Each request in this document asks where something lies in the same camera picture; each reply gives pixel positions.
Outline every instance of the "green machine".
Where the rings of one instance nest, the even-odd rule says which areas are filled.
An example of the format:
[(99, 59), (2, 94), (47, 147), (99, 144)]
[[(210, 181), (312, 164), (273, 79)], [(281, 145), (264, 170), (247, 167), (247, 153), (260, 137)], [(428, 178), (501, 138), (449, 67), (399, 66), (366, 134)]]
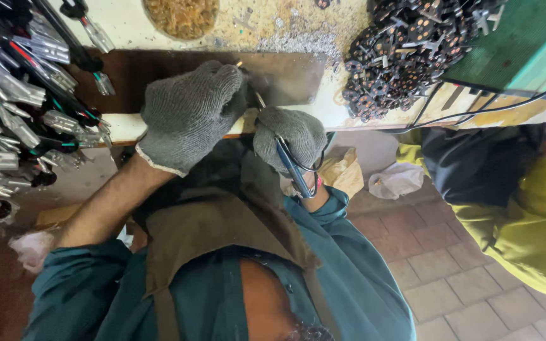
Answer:
[(472, 51), (442, 79), (474, 89), (532, 97), (546, 90), (546, 0), (508, 0), (501, 11), (500, 21), (495, 23), (498, 29), (490, 28), (488, 35), (480, 32)]

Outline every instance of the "hand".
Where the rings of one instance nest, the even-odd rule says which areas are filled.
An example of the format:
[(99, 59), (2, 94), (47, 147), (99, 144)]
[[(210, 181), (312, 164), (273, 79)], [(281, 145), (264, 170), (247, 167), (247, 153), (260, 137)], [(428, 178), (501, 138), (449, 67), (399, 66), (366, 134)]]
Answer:
[(148, 131), (136, 151), (150, 166), (186, 176), (246, 111), (244, 83), (236, 66), (208, 61), (149, 84), (141, 112)]
[(301, 112), (267, 107), (258, 114), (254, 152), (277, 172), (289, 177), (276, 149), (275, 136), (283, 137), (292, 155), (305, 167), (313, 166), (328, 142), (322, 123)]

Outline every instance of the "person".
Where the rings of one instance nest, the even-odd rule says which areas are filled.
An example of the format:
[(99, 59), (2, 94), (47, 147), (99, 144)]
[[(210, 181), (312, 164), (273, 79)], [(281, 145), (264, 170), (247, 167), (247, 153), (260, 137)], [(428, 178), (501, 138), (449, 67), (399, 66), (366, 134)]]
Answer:
[[(236, 67), (151, 83), (137, 153), (66, 223), (33, 284), (23, 340), (414, 341), (410, 309), (348, 197), (305, 175), (285, 197), (273, 137), (312, 165), (321, 122), (267, 108), (254, 140), (222, 140), (246, 109)], [(132, 254), (127, 217), (148, 232)]]
[(421, 165), (481, 251), (546, 294), (545, 129), (423, 128), (397, 160)]

